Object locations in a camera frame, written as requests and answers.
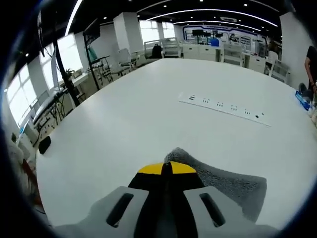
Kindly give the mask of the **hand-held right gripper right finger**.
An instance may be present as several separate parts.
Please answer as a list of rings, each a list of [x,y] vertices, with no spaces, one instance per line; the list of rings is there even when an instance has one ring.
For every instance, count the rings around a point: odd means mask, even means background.
[[[208,186],[183,191],[199,238],[256,238],[255,223],[225,194]]]

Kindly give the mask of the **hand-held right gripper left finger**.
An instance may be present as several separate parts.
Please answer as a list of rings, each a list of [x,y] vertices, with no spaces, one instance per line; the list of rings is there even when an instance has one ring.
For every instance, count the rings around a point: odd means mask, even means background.
[[[87,218],[91,238],[169,238],[171,163],[145,166],[127,187],[96,202]]]

